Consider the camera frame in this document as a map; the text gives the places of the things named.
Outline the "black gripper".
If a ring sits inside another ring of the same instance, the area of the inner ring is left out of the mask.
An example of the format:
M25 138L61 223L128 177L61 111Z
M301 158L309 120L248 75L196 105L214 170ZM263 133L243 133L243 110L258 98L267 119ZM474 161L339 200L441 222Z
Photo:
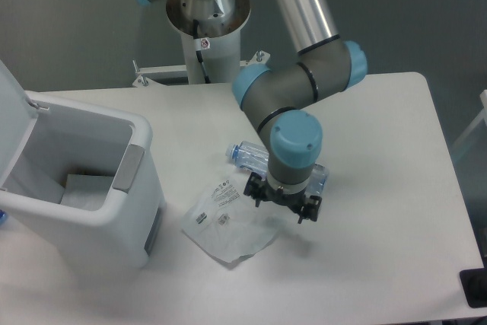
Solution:
M273 202L288 207L298 215L298 224L306 220L317 222L320 214L321 196L305 196L305 189L291 193L282 187L274 188L256 172L250 174L243 194L252 198L257 208L261 202Z

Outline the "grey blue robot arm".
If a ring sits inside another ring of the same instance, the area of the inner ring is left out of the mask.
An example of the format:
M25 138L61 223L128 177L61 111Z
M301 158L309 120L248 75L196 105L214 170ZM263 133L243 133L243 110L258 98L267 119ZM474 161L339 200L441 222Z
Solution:
M258 203L285 206L300 220L316 221L321 198L306 189L323 133L305 109L364 79L368 64L361 47L340 37L326 0L277 0L298 61L279 72L259 62L242 66L240 32L250 17L250 0L165 2L181 37L189 83L231 84L269 153L266 176L251 174L244 194Z

